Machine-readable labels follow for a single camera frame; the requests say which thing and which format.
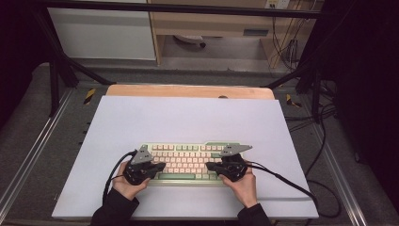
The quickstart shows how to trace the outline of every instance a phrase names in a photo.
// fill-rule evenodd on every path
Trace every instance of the person's right hand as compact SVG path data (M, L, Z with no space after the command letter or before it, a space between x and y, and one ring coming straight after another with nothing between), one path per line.
M236 182L232 182L226 176L219 174L223 184L229 186L234 192L235 197L246 208L252 207L258 203L256 198L256 177L252 173L252 168L248 168L243 178Z

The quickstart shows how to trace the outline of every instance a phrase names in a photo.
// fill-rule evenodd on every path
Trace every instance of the wall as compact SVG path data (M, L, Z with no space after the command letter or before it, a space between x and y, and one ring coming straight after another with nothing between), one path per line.
M148 12L66 8L49 11L69 57L155 60Z

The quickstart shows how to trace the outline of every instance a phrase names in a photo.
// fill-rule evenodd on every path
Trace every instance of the gray floor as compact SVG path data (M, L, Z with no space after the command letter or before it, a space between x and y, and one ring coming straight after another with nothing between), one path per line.
M123 69L118 64L109 64L105 68L93 70L103 77L122 83L250 87L268 84L275 77L287 73L282 66L275 70L268 67L267 57L260 51L258 40L226 38L205 38L205 40L207 47L200 49L198 46L168 37L161 66L133 62L122 67ZM73 161L79 152L80 142L84 141L84 132L89 128L88 122L91 121L100 98L106 91L106 87L96 86L96 93L90 104L83 105L86 94L92 87L92 81L81 74L79 77L82 80L81 84L73 90L63 116L45 145L19 196L11 206L4 225L12 225L11 222L18 222L19 225L24 225L24 223L25 225L34 225L34 222L37 225L45 225L48 221L51 221L50 225L61 225L61 222L51 218L56 204L55 197L62 190ZM0 194L6 191L13 175L24 162L24 158L48 120L50 112L48 80L46 67L39 67L35 70L34 79L23 101L0 131L0 157L4 159L0 161L2 169ZM308 98L307 95L301 97L295 95L294 86L295 80L276 89L276 98L280 100L285 116L307 116L304 107L286 104L287 93L291 94L296 102L301 102L301 98ZM323 99L322 102L326 104L328 100ZM294 122L288 123L289 128L294 125ZM370 168L354 161L353 151L339 120L327 119L326 129L328 144L354 192L368 225L399 225L397 213ZM320 148L320 141L311 126L293 132L292 139L303 170L306 170ZM323 157L311 171L309 179L323 183L338 193ZM310 184L310 187L319 199L322 213L333 214L336 212L337 204L330 193L320 186ZM166 225L165 222L140 222L137 224L161 223ZM303 222L283 221L278 225L302 224ZM311 224L352 225L352 221L343 206L343 211L336 218L319 218Z

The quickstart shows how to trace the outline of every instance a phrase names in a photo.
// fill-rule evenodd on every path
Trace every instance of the person's left hand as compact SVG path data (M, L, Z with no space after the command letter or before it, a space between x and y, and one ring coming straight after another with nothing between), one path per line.
M123 175L123 171L126 168L127 162L122 162L120 164L120 169L118 170L117 175ZM143 189L145 189L150 181L150 178L147 178L138 186L132 186L124 176L120 176L112 180L112 186L116 189L122 196L126 199L132 201L137 193Z

